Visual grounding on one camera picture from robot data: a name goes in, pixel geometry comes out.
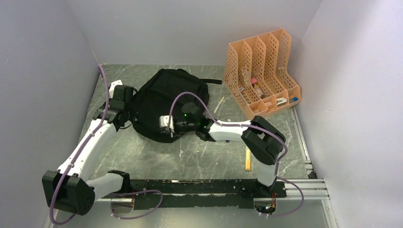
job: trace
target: bag strap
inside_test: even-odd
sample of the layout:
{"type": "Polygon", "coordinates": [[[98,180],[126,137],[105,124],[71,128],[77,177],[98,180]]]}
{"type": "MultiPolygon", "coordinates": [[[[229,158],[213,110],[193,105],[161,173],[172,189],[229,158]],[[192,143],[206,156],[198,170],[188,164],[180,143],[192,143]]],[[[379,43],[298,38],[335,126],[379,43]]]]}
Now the bag strap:
{"type": "Polygon", "coordinates": [[[205,83],[211,83],[211,84],[218,84],[218,85],[222,84],[222,80],[218,80],[218,79],[201,79],[201,81],[203,81],[205,83]]]}

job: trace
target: organizer compartment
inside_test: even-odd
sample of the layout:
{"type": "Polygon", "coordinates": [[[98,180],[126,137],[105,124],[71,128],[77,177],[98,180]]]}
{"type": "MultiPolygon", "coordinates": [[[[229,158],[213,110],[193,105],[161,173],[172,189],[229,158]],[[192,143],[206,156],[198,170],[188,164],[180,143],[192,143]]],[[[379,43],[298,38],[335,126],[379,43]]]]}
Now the organizer compartment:
{"type": "Polygon", "coordinates": [[[290,47],[291,36],[283,29],[230,43],[224,83],[249,119],[301,101],[300,87],[287,72],[290,47]],[[252,87],[251,78],[258,80],[263,99],[252,87]],[[287,103],[277,106],[277,98],[285,98],[287,103]]]}

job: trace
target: floor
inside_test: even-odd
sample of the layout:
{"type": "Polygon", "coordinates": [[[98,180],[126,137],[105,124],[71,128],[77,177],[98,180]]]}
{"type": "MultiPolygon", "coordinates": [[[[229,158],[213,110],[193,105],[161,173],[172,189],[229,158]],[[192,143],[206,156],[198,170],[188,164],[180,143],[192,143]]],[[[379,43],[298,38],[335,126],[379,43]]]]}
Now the floor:
{"type": "MultiPolygon", "coordinates": [[[[199,78],[222,79],[224,74],[224,66],[104,65],[109,83],[120,79],[124,85],[137,89],[161,68],[182,68],[199,78]]],[[[247,120],[225,85],[209,84],[209,93],[210,110],[214,110],[219,100],[225,97],[215,115],[217,119],[247,120]]],[[[99,79],[88,108],[82,136],[89,127],[94,111],[104,101],[105,89],[103,81],[99,79]]],[[[307,178],[291,110],[273,114],[267,120],[285,135],[289,149],[288,155],[281,161],[279,176],[290,179],[307,178]]],[[[157,143],[129,127],[120,130],[100,151],[90,179],[101,177],[109,170],[125,171],[130,174],[131,179],[255,178],[257,172],[254,162],[252,156],[252,170],[245,171],[245,145],[241,142],[204,142],[194,133],[188,133],[171,144],[157,143]]]]}

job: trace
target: wall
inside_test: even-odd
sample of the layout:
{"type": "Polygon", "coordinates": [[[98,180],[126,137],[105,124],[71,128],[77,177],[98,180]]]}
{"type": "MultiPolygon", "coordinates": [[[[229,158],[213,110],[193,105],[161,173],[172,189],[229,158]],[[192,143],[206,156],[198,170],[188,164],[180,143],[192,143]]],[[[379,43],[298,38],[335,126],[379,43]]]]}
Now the wall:
{"type": "Polygon", "coordinates": [[[64,1],[1,1],[0,21],[0,227],[42,227],[42,175],[75,148],[98,69],[64,1]]]}
{"type": "Polygon", "coordinates": [[[321,1],[67,0],[101,63],[173,65],[224,65],[230,42],[278,28],[296,47],[321,1]]]}
{"type": "Polygon", "coordinates": [[[299,119],[341,228],[403,227],[402,11],[324,0],[297,55],[299,119]]]}

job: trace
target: bottle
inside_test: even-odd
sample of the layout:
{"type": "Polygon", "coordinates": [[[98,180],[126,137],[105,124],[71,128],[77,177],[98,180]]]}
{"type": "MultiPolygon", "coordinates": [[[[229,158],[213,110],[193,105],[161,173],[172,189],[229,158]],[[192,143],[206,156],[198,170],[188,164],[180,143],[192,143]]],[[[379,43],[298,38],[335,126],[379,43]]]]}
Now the bottle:
{"type": "Polygon", "coordinates": [[[258,84],[258,80],[256,78],[252,78],[250,80],[250,82],[252,83],[252,87],[255,89],[256,93],[258,93],[259,97],[261,99],[263,99],[265,96],[264,96],[263,90],[261,89],[261,87],[258,84]]]}

